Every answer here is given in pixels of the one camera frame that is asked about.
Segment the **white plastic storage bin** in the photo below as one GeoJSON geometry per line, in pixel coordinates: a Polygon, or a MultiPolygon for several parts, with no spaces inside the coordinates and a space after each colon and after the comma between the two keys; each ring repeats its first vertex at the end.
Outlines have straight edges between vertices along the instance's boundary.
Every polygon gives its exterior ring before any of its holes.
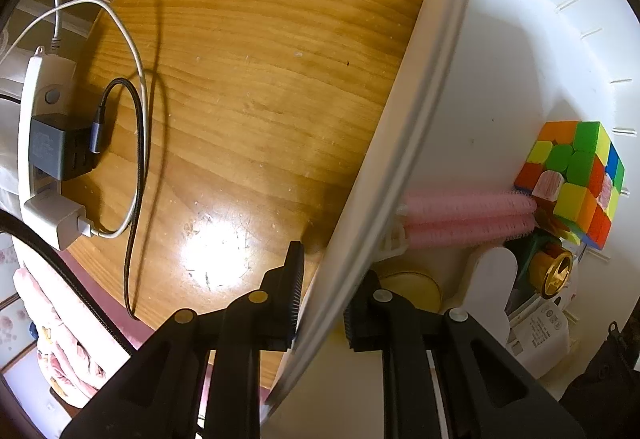
{"type": "Polygon", "coordinates": [[[541,378],[561,398],[639,303],[639,0],[470,0],[410,183],[509,188],[548,120],[601,121],[626,172],[602,251],[567,306],[572,345],[541,378]]]}

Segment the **colourful puzzle cube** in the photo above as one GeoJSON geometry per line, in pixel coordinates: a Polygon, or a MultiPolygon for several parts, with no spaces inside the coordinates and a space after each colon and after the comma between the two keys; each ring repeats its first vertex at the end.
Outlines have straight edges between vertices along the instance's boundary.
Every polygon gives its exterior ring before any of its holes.
{"type": "Polygon", "coordinates": [[[599,121],[548,121],[514,188],[533,197],[538,225],[546,231],[602,249],[612,230],[625,173],[599,121]]]}

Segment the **white power adapter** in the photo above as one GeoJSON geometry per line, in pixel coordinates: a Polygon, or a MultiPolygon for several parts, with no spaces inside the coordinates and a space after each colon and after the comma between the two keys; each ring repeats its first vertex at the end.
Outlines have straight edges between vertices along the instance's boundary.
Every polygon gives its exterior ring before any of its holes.
{"type": "Polygon", "coordinates": [[[508,349],[524,369],[539,379],[570,353],[570,326],[552,300],[533,295],[509,315],[508,349]]]}

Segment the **pink hair roller clip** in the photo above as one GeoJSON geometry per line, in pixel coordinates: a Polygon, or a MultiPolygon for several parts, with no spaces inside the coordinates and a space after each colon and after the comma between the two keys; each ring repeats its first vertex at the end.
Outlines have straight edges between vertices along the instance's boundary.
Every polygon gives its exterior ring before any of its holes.
{"type": "Polygon", "coordinates": [[[373,260],[406,251],[465,248],[524,237],[536,227],[536,202],[515,191],[411,192],[401,201],[373,260]]]}

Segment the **white wall charger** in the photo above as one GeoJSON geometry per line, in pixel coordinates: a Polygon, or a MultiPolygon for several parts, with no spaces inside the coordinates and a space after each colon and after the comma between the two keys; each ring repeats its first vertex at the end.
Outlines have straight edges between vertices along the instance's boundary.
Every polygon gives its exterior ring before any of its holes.
{"type": "Polygon", "coordinates": [[[86,208],[57,191],[46,190],[26,200],[23,220],[57,251],[65,251],[83,235],[92,237],[86,208]]]}

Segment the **white power strip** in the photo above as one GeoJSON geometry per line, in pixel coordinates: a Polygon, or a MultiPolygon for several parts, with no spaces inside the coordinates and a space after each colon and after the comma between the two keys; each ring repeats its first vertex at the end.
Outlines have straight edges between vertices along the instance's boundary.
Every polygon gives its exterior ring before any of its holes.
{"type": "Polygon", "coordinates": [[[21,95],[17,133],[18,199],[22,219],[31,227],[36,215],[30,202],[41,192],[61,193],[61,180],[48,171],[60,147],[51,128],[38,128],[38,116],[70,113],[70,92],[76,64],[39,46],[28,60],[21,95]]]}

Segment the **grey charger block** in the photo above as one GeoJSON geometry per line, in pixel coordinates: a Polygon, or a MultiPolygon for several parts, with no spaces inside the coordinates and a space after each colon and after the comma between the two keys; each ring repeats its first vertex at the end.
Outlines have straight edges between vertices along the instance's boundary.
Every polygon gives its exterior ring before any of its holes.
{"type": "Polygon", "coordinates": [[[29,164],[58,181],[72,180],[96,167],[90,151],[92,122],[64,114],[32,118],[29,164]]]}

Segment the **gold round compact tin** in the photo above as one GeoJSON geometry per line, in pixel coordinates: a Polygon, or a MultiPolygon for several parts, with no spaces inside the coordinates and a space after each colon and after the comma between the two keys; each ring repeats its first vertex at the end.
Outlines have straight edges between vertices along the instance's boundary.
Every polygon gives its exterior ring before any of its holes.
{"type": "Polygon", "coordinates": [[[426,274],[400,272],[382,277],[383,289],[408,299],[416,309],[438,313],[442,295],[436,282],[426,274]]]}

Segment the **white foam shaped block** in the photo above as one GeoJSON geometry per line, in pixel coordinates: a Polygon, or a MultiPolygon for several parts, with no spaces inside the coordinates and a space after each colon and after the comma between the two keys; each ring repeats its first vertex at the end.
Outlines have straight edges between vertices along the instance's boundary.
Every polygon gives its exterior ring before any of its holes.
{"type": "Polygon", "coordinates": [[[505,345],[510,334],[506,304],[517,273],[512,251],[503,246],[480,246],[470,256],[457,292],[442,303],[440,312],[463,309],[505,345]]]}

